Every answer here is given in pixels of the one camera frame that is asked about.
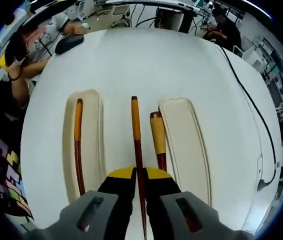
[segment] white shirt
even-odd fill
[[[54,54],[57,42],[62,39],[62,34],[59,31],[68,21],[65,13],[60,12],[48,21],[45,26],[44,33],[30,46],[27,58],[31,63],[36,63],[46,59],[51,54]]]

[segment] computer mouse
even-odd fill
[[[76,47],[77,45],[81,44],[84,41],[84,35],[77,35],[77,36],[67,36],[60,40],[55,49],[55,54],[61,55],[68,50]]]

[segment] wooden stick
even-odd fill
[[[131,120],[132,120],[132,135],[135,147],[135,158],[137,167],[137,180],[139,188],[140,210],[142,218],[142,228],[144,239],[146,236],[146,206],[145,206],[145,189],[143,180],[143,157],[142,157],[142,143],[141,143],[141,126],[140,113],[138,107],[138,99],[136,96],[131,97]]]
[[[84,177],[82,170],[82,151],[81,151],[81,138],[82,138],[82,117],[83,117],[83,101],[77,100],[75,109],[75,123],[74,123],[74,147],[75,147],[75,166],[77,183],[79,188],[79,194],[82,196],[85,194]]]
[[[150,127],[158,168],[167,172],[165,127],[160,111],[155,111],[150,114]]]

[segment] white table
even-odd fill
[[[229,51],[227,54],[263,114],[280,160],[280,129],[269,91],[257,71]],[[252,232],[261,223],[274,198],[280,171],[270,186],[256,193],[261,149],[263,178],[267,182],[273,175],[270,141],[228,63],[212,43],[163,29],[93,32],[85,35],[81,45],[54,55],[40,78],[21,139],[23,183],[38,227],[57,221],[68,205],[62,164],[65,105],[71,93],[87,89],[97,90],[103,98],[108,173],[135,165],[131,96],[139,99],[144,165],[151,167],[157,167],[157,161],[149,114],[156,111],[159,100],[189,98],[206,144],[212,206],[219,219],[232,229],[246,227]],[[195,181],[196,176],[189,176],[189,180]],[[127,239],[143,239],[138,197],[133,204]],[[147,233],[152,239],[150,229],[148,226]]]

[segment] chopstick rest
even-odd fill
[[[103,102],[93,89],[75,92],[66,102],[62,160],[68,200],[97,191],[106,178]]]
[[[173,98],[161,101],[159,110],[177,184],[211,206],[209,164],[193,104],[187,98]]]

